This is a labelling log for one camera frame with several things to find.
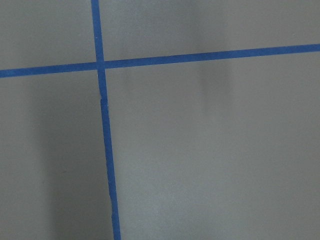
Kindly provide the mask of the blue tape line crosswise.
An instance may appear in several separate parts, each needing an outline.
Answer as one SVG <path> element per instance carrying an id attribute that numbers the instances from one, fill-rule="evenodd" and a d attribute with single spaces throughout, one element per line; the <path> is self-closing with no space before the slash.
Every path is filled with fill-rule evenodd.
<path id="1" fill-rule="evenodd" d="M 320 51 L 320 45 L 317 43 L 317 44 L 306 44 L 306 45 L 277 46 L 277 47 L 227 50 L 227 51 L 206 52 L 206 53 L 180 54 L 180 55 L 170 55 L 170 56 L 155 56 L 155 57 L 144 57 L 144 58 L 107 60 L 102 64 L 102 66 L 104 67 L 104 69 L 117 69 L 117 68 L 177 64 L 177 63 L 189 63 L 189 62 L 201 62 L 201 61 L 215 61 L 215 60 L 237 59 L 237 58 L 313 53 L 313 52 L 319 52 L 319 51 Z M 49 66 L 27 67 L 27 68 L 3 69 L 0 71 L 0 77 L 10 78 L 10 77 L 57 74 L 57 73 L 84 72 L 84 71 L 93 71 L 97 69 L 98 69 L 98 64 L 96 62 L 84 62 L 84 63 L 49 65 Z"/>

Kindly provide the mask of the blue tape line lengthwise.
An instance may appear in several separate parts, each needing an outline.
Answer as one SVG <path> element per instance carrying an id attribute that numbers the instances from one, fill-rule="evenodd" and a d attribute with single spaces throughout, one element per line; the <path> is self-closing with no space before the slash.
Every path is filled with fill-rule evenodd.
<path id="1" fill-rule="evenodd" d="M 94 46 L 95 46 L 95 56 L 96 56 L 96 70 L 97 70 L 98 86 L 99 86 L 99 92 L 100 92 L 100 108 L 101 108 L 103 140 L 104 140 L 105 158 L 106 158 L 107 182 L 108 182 L 108 191 L 109 191 L 109 197 L 111 202 L 112 231 L 113 231 L 113 238 L 115 240 L 120 240 L 121 231 L 120 231 L 116 177 L 115 177 L 115 169 L 114 169 L 113 146 L 112 146 L 111 127 L 110 127 L 107 79 L 106 79 L 106 69 L 105 69 L 105 60 L 104 60 L 100 6 L 99 6 L 98 0 L 92 0 L 90 3 L 91 3 Z"/>

